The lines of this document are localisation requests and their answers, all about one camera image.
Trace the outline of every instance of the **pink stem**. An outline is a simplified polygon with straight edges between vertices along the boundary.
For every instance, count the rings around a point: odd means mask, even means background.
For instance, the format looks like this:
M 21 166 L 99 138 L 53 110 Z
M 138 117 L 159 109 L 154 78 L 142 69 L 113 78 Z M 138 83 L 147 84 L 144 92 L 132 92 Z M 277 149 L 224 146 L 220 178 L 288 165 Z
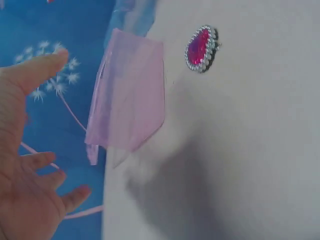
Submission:
M 32 147 L 30 147 L 27 144 L 25 144 L 23 141 L 20 144 L 21 144 L 22 147 L 24 147 L 30 153 L 32 153 L 32 154 L 37 154 L 38 153 L 36 150 L 34 150 Z M 54 163 L 51 163 L 50 165 L 53 166 L 56 169 L 59 169 L 59 167 Z M 91 214 L 102 212 L 103 209 L 104 209 L 103 205 L 95 206 L 95 207 L 89 208 L 89 209 L 84 210 L 84 211 L 80 211 L 80 212 L 77 212 L 77 213 L 74 213 L 74 214 L 69 214 L 69 215 L 65 216 L 64 219 L 81 218 L 81 217 L 84 217 L 84 216 L 88 216 L 88 215 L 91 215 Z
M 76 218 L 88 216 L 88 215 L 91 215 L 91 214 L 102 212 L 103 209 L 104 209 L 103 205 L 95 206 L 95 207 L 89 208 L 89 209 L 84 210 L 84 211 L 80 211 L 80 212 L 77 212 L 77 213 L 74 213 L 74 214 L 69 214 L 69 215 L 65 216 L 64 219 L 76 219 Z
M 30 147 L 30 146 L 28 146 L 27 144 L 25 144 L 23 141 L 20 143 L 20 145 L 22 146 L 22 147 L 24 147 L 25 149 L 27 149 L 30 153 L 32 153 L 32 154 L 38 154 L 38 152 L 36 151 L 36 150 L 34 150 L 32 147 Z M 56 165 L 56 164 L 54 164 L 54 163 L 50 163 L 50 165 L 52 166 L 52 167 L 54 167 L 55 169 L 59 169 L 59 167 Z
M 62 102 L 64 103 L 65 107 L 68 109 L 74 120 L 79 124 L 79 126 L 86 132 L 87 129 L 81 124 L 79 119 L 76 117 L 76 115 L 72 112 L 71 108 L 69 107 L 68 103 L 66 102 L 64 96 L 59 92 L 58 93 L 59 97 L 61 98 Z

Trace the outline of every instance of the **white dandelion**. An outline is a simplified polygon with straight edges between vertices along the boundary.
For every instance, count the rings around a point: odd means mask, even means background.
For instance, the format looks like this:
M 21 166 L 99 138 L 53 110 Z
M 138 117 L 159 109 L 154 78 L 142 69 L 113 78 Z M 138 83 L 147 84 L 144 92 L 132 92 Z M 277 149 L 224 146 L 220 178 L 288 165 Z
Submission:
M 69 84 L 76 84 L 79 79 L 79 73 L 70 73 L 67 77 Z
M 46 95 L 45 92 L 39 90 L 39 88 L 37 88 L 35 91 L 33 91 L 33 92 L 31 93 L 31 97 L 34 98 L 34 101 L 35 101 L 35 102 L 36 102 L 36 101 L 39 101 L 39 100 L 41 100 L 42 102 L 44 102 L 44 96 L 45 96 L 45 95 Z
M 36 51 L 36 53 L 35 53 L 36 56 L 41 56 L 41 55 L 43 55 L 43 54 L 44 54 L 44 51 L 42 51 L 42 50 L 38 50 L 38 51 Z
M 24 52 L 25 52 L 26 54 L 31 54 L 33 50 L 34 50 L 34 48 L 33 48 L 32 46 L 28 46 L 28 47 L 24 50 Z
M 57 82 L 57 83 L 58 83 L 58 82 L 61 82 L 61 80 L 62 80 L 62 76 L 57 75 L 57 76 L 56 76 L 56 82 Z
M 63 95 L 67 91 L 67 86 L 64 83 L 55 84 L 54 88 L 57 96 Z
M 51 92 L 54 89 L 54 85 L 51 82 L 47 82 L 45 85 L 45 90 Z
M 58 52 L 60 49 L 63 49 L 64 46 L 61 44 L 61 42 L 57 42 L 53 45 L 53 52 L 56 53 Z
M 24 59 L 24 55 L 23 55 L 23 54 L 20 54 L 20 55 L 17 55 L 17 56 L 14 58 L 14 62 L 17 64 L 17 63 L 22 62 L 23 59 Z
M 76 67 L 74 65 L 70 65 L 69 64 L 68 68 L 69 68 L 70 71 L 72 71 L 72 70 L 75 70 Z
M 69 62 L 69 66 L 73 66 L 73 67 L 77 67 L 79 66 L 80 62 L 78 62 L 78 60 L 74 57 L 70 60 Z
M 38 46 L 40 49 L 44 50 L 45 48 L 47 48 L 49 46 L 49 44 L 50 43 L 48 41 L 41 41 Z

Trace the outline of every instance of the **silver bead border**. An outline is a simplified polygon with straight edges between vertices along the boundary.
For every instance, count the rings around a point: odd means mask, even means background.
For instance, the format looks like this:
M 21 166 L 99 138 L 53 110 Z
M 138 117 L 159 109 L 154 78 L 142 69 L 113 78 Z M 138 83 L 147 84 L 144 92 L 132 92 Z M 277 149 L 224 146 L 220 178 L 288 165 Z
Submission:
M 208 42 L 205 45 L 205 55 L 204 58 L 201 59 L 201 62 L 197 65 L 192 64 L 189 61 L 188 58 L 188 48 L 189 45 L 193 42 L 193 40 L 199 36 L 199 34 L 203 30 L 208 30 L 209 32 L 209 39 Z M 216 36 L 216 31 L 212 28 L 210 25 L 203 25 L 198 28 L 198 30 L 192 35 L 191 39 L 189 40 L 188 44 L 186 45 L 185 51 L 184 51 L 184 59 L 186 62 L 186 65 L 188 66 L 189 69 L 192 71 L 202 73 L 203 71 L 206 70 L 207 66 L 209 65 L 209 62 L 211 58 L 213 57 L 212 54 L 214 52 L 214 49 L 218 50 L 219 49 L 219 44 L 217 43 L 217 36 Z

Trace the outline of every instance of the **dandelion print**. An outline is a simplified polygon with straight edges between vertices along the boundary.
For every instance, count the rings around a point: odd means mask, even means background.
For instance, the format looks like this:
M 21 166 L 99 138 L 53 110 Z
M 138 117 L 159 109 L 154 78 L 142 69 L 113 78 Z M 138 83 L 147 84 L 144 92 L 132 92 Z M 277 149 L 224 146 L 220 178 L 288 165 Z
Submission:
M 14 63 L 22 63 L 26 60 L 32 59 L 34 56 L 56 53 L 63 47 L 64 46 L 61 42 L 50 44 L 49 41 L 44 40 L 39 42 L 36 47 L 26 47 L 23 50 L 23 53 L 14 58 Z M 54 91 L 56 96 L 63 96 L 67 93 L 68 85 L 75 85 L 79 81 L 80 74 L 75 72 L 79 65 L 80 62 L 76 57 L 71 58 L 63 69 L 57 73 L 56 77 L 50 78 L 46 83 L 42 84 L 38 89 L 30 94 L 30 97 L 33 98 L 35 102 L 43 103 L 46 101 L 46 93 L 49 94 Z
M 21 63 L 22 60 L 24 59 L 24 57 L 25 57 L 25 56 L 24 56 L 23 54 L 20 54 L 20 55 L 16 56 L 16 57 L 14 58 L 14 63 L 15 63 L 15 64 Z
M 34 98 L 34 101 L 41 100 L 43 102 L 45 95 L 46 95 L 45 92 L 39 90 L 39 88 L 37 88 L 35 91 L 31 93 L 31 96 Z

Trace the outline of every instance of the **finger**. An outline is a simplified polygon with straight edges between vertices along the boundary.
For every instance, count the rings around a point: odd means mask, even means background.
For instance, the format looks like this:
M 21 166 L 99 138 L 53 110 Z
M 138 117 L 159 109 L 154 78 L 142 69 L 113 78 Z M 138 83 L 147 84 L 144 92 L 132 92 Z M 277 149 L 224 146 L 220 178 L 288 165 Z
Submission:
M 53 152 L 40 152 L 21 156 L 21 161 L 24 161 L 34 171 L 49 165 L 55 159 L 56 155 Z
M 0 68 L 0 78 L 18 86 L 25 95 L 55 76 L 68 61 L 68 51 L 37 56 L 18 65 Z
M 59 169 L 58 171 L 43 175 L 40 177 L 41 181 L 44 181 L 50 188 L 56 190 L 66 180 L 67 175 Z
M 79 207 L 91 194 L 91 189 L 84 185 L 74 189 L 72 192 L 62 196 L 62 202 L 66 213 L 73 212 Z

